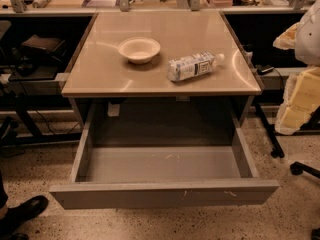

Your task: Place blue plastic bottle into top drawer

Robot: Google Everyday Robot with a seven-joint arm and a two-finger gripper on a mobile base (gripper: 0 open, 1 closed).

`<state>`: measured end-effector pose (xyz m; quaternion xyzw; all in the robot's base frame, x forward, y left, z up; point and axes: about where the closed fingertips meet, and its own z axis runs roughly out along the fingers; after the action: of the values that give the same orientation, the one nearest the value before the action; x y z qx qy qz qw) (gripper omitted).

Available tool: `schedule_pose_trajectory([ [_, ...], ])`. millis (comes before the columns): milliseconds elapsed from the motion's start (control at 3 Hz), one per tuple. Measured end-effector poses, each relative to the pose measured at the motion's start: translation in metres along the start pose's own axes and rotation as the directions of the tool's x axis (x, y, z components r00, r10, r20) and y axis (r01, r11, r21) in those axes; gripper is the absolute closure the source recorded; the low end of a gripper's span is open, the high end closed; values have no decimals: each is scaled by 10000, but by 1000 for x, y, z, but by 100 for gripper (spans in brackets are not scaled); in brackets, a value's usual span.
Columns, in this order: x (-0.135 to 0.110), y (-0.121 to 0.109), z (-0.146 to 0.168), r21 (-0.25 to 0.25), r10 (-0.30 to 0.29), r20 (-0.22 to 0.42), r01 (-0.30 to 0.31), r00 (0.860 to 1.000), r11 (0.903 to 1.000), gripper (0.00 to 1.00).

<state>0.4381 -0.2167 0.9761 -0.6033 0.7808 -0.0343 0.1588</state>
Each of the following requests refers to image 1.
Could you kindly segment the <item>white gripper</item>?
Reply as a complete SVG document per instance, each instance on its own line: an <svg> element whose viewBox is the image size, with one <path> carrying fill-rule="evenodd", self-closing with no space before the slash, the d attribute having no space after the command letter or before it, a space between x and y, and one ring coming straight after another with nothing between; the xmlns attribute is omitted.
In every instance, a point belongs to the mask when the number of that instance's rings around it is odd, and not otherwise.
<svg viewBox="0 0 320 240"><path fill-rule="evenodd" d="M273 46L281 50L296 48L299 23L295 23L279 35ZM283 103L280 105L275 130L283 135L292 135L309 121L320 106L320 68L308 66L299 75L290 75L286 81Z"/></svg>

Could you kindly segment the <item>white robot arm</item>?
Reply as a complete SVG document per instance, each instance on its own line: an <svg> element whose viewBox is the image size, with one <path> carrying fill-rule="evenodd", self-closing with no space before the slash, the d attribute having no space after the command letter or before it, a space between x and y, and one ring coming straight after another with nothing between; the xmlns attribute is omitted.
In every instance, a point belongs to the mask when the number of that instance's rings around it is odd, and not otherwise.
<svg viewBox="0 0 320 240"><path fill-rule="evenodd" d="M276 116L275 130L283 135L297 132L320 107L320 0L273 42L273 46L293 49L295 58L307 65L286 81L283 103Z"/></svg>

